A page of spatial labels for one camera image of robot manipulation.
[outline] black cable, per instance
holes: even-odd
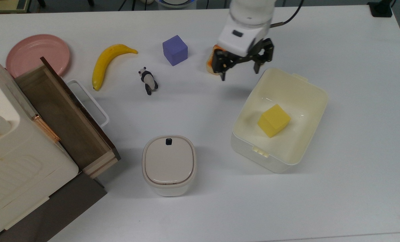
[[[127,0],[124,0],[124,2],[122,3],[122,5],[121,5],[120,8],[118,9],[118,11],[121,10],[121,8],[124,6],[124,4],[125,4],[126,1],[127,1]]]
[[[279,27],[279,26],[282,26],[282,25],[285,25],[285,24],[289,23],[295,17],[295,15],[297,15],[298,11],[300,11],[301,6],[303,6],[303,2],[304,2],[304,0],[301,0],[300,5],[298,5],[297,10],[295,11],[295,13],[288,20],[286,20],[285,22],[271,24],[270,28]]]

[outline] white storage box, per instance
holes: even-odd
[[[33,121],[35,116],[0,65],[0,231],[42,205],[78,173],[61,145]]]
[[[184,194],[197,171],[194,145],[183,136],[153,138],[143,150],[142,170],[145,181],[165,197]]]
[[[267,69],[249,95],[232,129],[231,147],[263,167],[282,173],[298,164],[327,106],[324,90],[296,74]],[[258,126],[260,116],[279,104],[291,117],[269,138]]]

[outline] toy panda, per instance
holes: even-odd
[[[148,95],[152,95],[152,91],[158,89],[158,84],[154,80],[152,73],[146,70],[146,67],[140,69],[139,75],[142,81],[145,83],[145,89]]]

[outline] yellow cube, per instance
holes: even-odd
[[[271,138],[283,130],[290,120],[291,117],[276,104],[263,112],[260,120],[258,120],[258,126]]]

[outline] sponge cube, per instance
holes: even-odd
[[[263,112],[258,120],[258,126],[271,138],[283,130],[290,120],[291,117],[276,104]]]
[[[188,46],[178,35],[163,42],[163,51],[172,66],[188,59]]]

